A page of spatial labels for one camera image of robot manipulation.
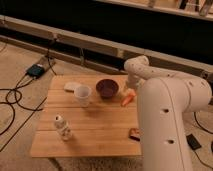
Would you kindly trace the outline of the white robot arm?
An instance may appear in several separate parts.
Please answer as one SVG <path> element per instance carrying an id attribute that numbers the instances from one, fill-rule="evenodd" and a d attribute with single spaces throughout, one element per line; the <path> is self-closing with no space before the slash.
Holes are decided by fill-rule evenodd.
<path id="1" fill-rule="evenodd" d="M 137 92 L 143 171 L 193 171 L 183 115 L 206 107 L 210 84 L 189 73 L 153 67 L 142 55 L 125 61 L 126 86 Z"/>

